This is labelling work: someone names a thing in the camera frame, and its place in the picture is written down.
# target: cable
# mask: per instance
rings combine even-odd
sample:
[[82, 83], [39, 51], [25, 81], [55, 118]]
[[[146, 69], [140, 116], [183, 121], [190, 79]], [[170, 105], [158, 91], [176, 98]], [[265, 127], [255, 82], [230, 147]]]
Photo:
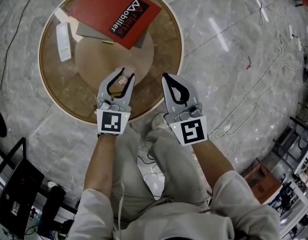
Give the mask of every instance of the cable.
[[18, 29], [19, 29], [19, 26], [20, 26], [20, 22], [22, 21], [22, 17], [23, 17], [23, 14], [24, 14], [24, 11], [27, 7], [27, 5], [29, 4], [30, 0], [28, 0], [28, 2], [26, 3], [23, 11], [22, 11], [22, 14], [20, 15], [20, 19], [19, 19], [19, 22], [18, 22], [18, 25], [17, 25], [17, 28], [16, 28], [16, 31], [15, 31], [15, 34], [12, 38], [12, 41], [10, 42], [10, 44], [8, 45], [8, 48], [7, 48], [7, 51], [6, 51], [6, 56], [5, 56], [5, 65], [4, 65], [4, 69], [3, 69], [3, 76], [2, 76], [2, 80], [1, 80], [1, 83], [0, 83], [0, 92], [2, 90], [2, 87], [3, 87], [3, 81], [4, 81], [4, 76], [5, 76], [5, 71], [6, 71], [6, 64], [7, 64], [7, 55], [8, 55], [8, 51], [10, 49], [10, 46], [12, 45], [16, 35], [17, 35], [17, 32], [18, 32]]
[[32, 235], [35, 232], [36, 232], [36, 229], [34, 229], [30, 234], [25, 234], [25, 236], [30, 236], [30, 235]]
[[40, 234], [37, 233], [37, 235], [38, 235], [42, 240], [44, 240]]
[[307, 49], [308, 49], [308, 46], [304, 45], [304, 48], [307, 48]]
[[[215, 141], [220, 140], [220, 139], [222, 139], [222, 138], [225, 137], [225, 136], [228, 136], [228, 137], [231, 138], [231, 140], [232, 140], [232, 142], [233, 142], [233, 150], [232, 150], [232, 152], [231, 152], [229, 155], [225, 155], [224, 152], [222, 151], [222, 153], [223, 153], [226, 157], [231, 156], [231, 155], [234, 153], [234, 150], [235, 150], [235, 141], [234, 141], [234, 139], [232, 138], [232, 136], [233, 136], [240, 128], [242, 128], [242, 127], [253, 117], [253, 115], [255, 114], [255, 111], [256, 111], [256, 109], [257, 109], [257, 106], [258, 106], [258, 104], [259, 104], [259, 101], [260, 101], [260, 99], [263, 97], [263, 95], [264, 95], [265, 93], [269, 92], [272, 88], [274, 88], [274, 87], [276, 86], [276, 84], [277, 84], [277, 82], [278, 82], [278, 79], [279, 79], [279, 73], [280, 73], [281, 69], [282, 69], [284, 66], [286, 66], [286, 67], [287, 67], [288, 69], [290, 69], [290, 70], [297, 71], [297, 70], [302, 66], [303, 60], [301, 61], [300, 65], [299, 65], [296, 69], [290, 68], [287, 64], [283, 64], [283, 65], [279, 68], [279, 70], [278, 70], [276, 82], [275, 82], [274, 85], [272, 85], [267, 91], [263, 92], [262, 95], [258, 98], [258, 100], [257, 100], [257, 102], [256, 102], [256, 106], [255, 106], [255, 108], [254, 108], [254, 110], [253, 110], [253, 113], [250, 115], [250, 117], [249, 117], [240, 127], [238, 127], [238, 128], [237, 128], [234, 132], [232, 132], [232, 133], [229, 133], [229, 131], [232, 129], [232, 127], [233, 127], [234, 124], [235, 124], [235, 120], [234, 120], [234, 119], [230, 119], [230, 120], [228, 121], [227, 127], [226, 127], [226, 129], [225, 129], [226, 131], [220, 129], [220, 127], [223, 125], [223, 123], [224, 123], [224, 122], [236, 111], [236, 109], [246, 100], [246, 98], [250, 95], [250, 93], [256, 88], [256, 86], [258, 85], [258, 83], [260, 83], [260, 82], [263, 80], [263, 78], [265, 77], [266, 73], [272, 68], [273, 64], [274, 64], [278, 59], [284, 59], [284, 58], [286, 57], [286, 49], [287, 49], [288, 45], [290, 44], [290, 42], [287, 44], [286, 48], [281, 48], [282, 50], [280, 50], [280, 51], [281, 51], [280, 54], [277, 56], [277, 58], [276, 58], [275, 61], [271, 64], [271, 66], [266, 70], [266, 72], [264, 73], [264, 75], [262, 76], [262, 78], [256, 83], [256, 85], [252, 88], [252, 90], [244, 97], [244, 99], [236, 106], [236, 108], [228, 115], [228, 117], [227, 117], [227, 118], [226, 118], [215, 130], [212, 131], [211, 137], [212, 137], [212, 139], [215, 140]], [[219, 137], [219, 138], [215, 138], [215, 137], [214, 137], [214, 134], [215, 134], [216, 132], [222, 132], [223, 135], [222, 135], [221, 137]]]
[[[264, 3], [265, 5], [267, 5], [267, 7], [268, 7], [271, 11], [273, 11], [274, 13], [276, 13], [281, 19], [285, 19], [285, 20], [289, 23], [289, 21], [286, 19], [286, 16], [285, 16], [285, 15], [286, 15], [286, 7], [285, 7], [285, 13], [284, 13], [284, 15], [282, 15], [282, 14], [278, 14], [271, 6], [269, 6], [268, 4], [266, 4], [264, 0], [261, 0], [261, 1], [262, 1], [261, 6], [260, 6], [261, 8], [262, 8], [262, 4]], [[234, 119], [230, 119], [230, 120], [228, 121], [228, 124], [227, 124], [226, 128], [225, 128], [225, 131], [222, 130], [222, 129], [220, 129], [220, 127], [223, 125], [223, 123], [224, 123], [225, 121], [227, 121], [227, 119], [236, 111], [236, 109], [246, 100], [246, 98], [251, 94], [251, 92], [256, 88], [256, 86], [263, 80], [263, 78], [265, 77], [266, 73], [272, 68], [272, 66], [274, 65], [274, 63], [275, 63], [278, 59], [283, 60], [283, 59], [286, 58], [286, 56], [287, 56], [287, 48], [288, 48], [288, 45], [292, 42], [292, 40], [290, 40], [289, 43], [287, 44], [287, 46], [285, 46], [284, 41], [283, 41], [283, 36], [282, 36], [282, 34], [281, 34], [279, 31], [276, 32], [276, 36], [277, 36], [277, 38], [278, 38], [278, 56], [277, 56], [277, 58], [275, 59], [275, 61], [274, 61], [274, 62], [270, 65], [270, 67], [266, 70], [266, 72], [264, 73], [264, 75], [262, 76], [262, 78], [255, 84], [255, 86], [252, 88], [252, 90], [251, 90], [250, 92], [248, 92], [248, 94], [244, 97], [244, 99], [243, 99], [243, 100], [235, 107], [235, 109], [228, 115], [228, 117], [227, 117], [217, 128], [215, 128], [215, 129], [211, 132], [211, 134], [210, 134], [211, 137], [212, 137], [212, 139], [215, 140], [215, 141], [220, 140], [220, 139], [222, 139], [222, 138], [225, 137], [225, 136], [230, 137], [231, 141], [233, 142], [233, 150], [231, 151], [231, 153], [230, 153], [229, 155], [225, 155], [224, 152], [223, 152], [222, 150], [220, 150], [220, 151], [224, 154], [224, 156], [226, 156], [226, 157], [231, 156], [231, 155], [234, 153], [234, 151], [235, 151], [235, 141], [234, 141], [234, 139], [233, 139], [232, 136], [233, 136], [240, 128], [242, 128], [242, 127], [253, 117], [253, 115], [254, 115], [254, 113], [255, 113], [255, 111], [256, 111], [256, 109], [257, 109], [258, 103], [259, 103], [260, 99], [263, 97], [263, 95], [264, 95], [265, 93], [269, 92], [272, 88], [274, 88], [274, 87], [276, 86], [276, 84], [277, 84], [277, 82], [278, 82], [278, 79], [279, 79], [279, 73], [280, 73], [281, 69], [282, 69], [284, 66], [286, 66], [286, 67], [287, 67], [288, 69], [290, 69], [290, 70], [297, 71], [297, 70], [302, 66], [302, 63], [303, 63], [303, 52], [302, 52], [302, 55], [301, 55], [302, 60], [301, 60], [301, 62], [300, 62], [300, 65], [299, 65], [297, 68], [295, 68], [295, 69], [294, 69], [294, 68], [290, 68], [290, 67], [289, 67], [287, 64], [285, 64], [285, 63], [279, 68], [278, 74], [277, 74], [276, 82], [275, 82], [274, 85], [272, 85], [268, 90], [266, 90], [265, 92], [263, 92], [263, 93], [261, 94], [261, 96], [258, 98], [258, 100], [257, 100], [257, 102], [256, 102], [256, 106], [255, 106], [255, 108], [254, 108], [254, 110], [253, 110], [253, 113], [250, 115], [250, 117], [249, 117], [240, 127], [238, 127], [234, 132], [229, 133], [229, 131], [233, 128], [233, 126], [234, 126], [234, 124], [235, 124], [235, 120], [234, 120]], [[216, 132], [221, 132], [223, 135], [222, 135], [221, 137], [219, 137], [219, 138], [215, 138], [215, 137], [214, 137], [214, 134], [215, 134]]]
[[138, 157], [139, 157], [140, 160], [143, 161], [143, 163], [146, 164], [146, 165], [151, 165], [151, 164], [156, 163], [155, 161], [153, 161], [153, 162], [145, 162], [145, 161], [141, 158], [141, 156], [138, 155]]
[[30, 228], [28, 228], [25, 232], [25, 236], [27, 235], [27, 232], [28, 230], [32, 229], [33, 227], [37, 227], [38, 225], [34, 225], [34, 226], [31, 226]]
[[51, 233], [52, 233], [52, 235], [54, 236], [54, 240], [56, 240], [56, 238], [55, 238], [55, 233], [51, 230], [50, 231]]
[[147, 158], [149, 159], [149, 160], [152, 160], [152, 161], [155, 161], [155, 159], [153, 159], [152, 157], [149, 157], [150, 155], [147, 153]]
[[164, 175], [160, 172], [157, 172], [157, 171], [154, 171], [154, 168], [158, 166], [157, 164], [155, 164], [153, 167], [152, 167], [152, 172], [150, 173], [147, 173], [147, 174], [144, 174], [143, 177], [146, 177], [148, 175], [158, 175], [158, 176], [161, 176], [161, 177], [164, 177]]

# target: sleeve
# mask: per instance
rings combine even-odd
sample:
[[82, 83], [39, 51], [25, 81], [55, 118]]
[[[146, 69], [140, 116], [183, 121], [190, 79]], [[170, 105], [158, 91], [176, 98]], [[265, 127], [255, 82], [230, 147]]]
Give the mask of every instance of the sleeve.
[[112, 239], [113, 228], [113, 211], [108, 197], [94, 189], [84, 190], [68, 239]]
[[261, 205], [245, 179], [235, 171], [228, 171], [216, 182], [211, 208], [229, 217], [235, 230], [260, 240], [277, 240], [279, 216], [270, 206]]

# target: white card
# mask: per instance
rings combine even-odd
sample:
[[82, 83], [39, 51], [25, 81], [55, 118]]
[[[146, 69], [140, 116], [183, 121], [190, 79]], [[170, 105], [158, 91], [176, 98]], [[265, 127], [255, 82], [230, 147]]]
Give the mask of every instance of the white card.
[[130, 113], [113, 110], [97, 110], [99, 134], [120, 135], [124, 132]]
[[182, 146], [208, 140], [206, 116], [173, 122], [169, 125]]

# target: person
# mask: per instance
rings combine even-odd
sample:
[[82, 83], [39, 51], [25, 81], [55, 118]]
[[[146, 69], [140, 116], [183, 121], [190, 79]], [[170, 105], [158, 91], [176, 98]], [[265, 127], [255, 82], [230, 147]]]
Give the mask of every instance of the person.
[[279, 239], [277, 212], [257, 201], [244, 178], [206, 140], [192, 148], [213, 189], [209, 209], [197, 164], [162, 114], [145, 138], [165, 176], [161, 198], [155, 200], [137, 167], [140, 138], [132, 125], [120, 136], [99, 136], [70, 240]]

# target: round tabletop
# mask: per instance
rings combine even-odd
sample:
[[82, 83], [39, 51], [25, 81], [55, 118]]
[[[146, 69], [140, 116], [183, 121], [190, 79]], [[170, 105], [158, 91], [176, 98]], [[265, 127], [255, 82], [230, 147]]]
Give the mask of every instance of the round tabletop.
[[[141, 48], [128, 50], [116, 42], [108, 44], [97, 38], [77, 36], [74, 28], [78, 22], [69, 17], [72, 58], [64, 62], [60, 61], [56, 38], [56, 26], [62, 22], [59, 10], [51, 15], [41, 37], [38, 60], [43, 84], [64, 112], [96, 124], [98, 86], [118, 67], [132, 68], [136, 75], [129, 103], [130, 120], [145, 115], [163, 101], [161, 76], [165, 72], [179, 74], [183, 42], [180, 25], [168, 4], [163, 0], [150, 1], [162, 10], [148, 26]], [[58, 9], [66, 16], [77, 2], [64, 0]], [[118, 93], [121, 89], [116, 83], [111, 91]]]

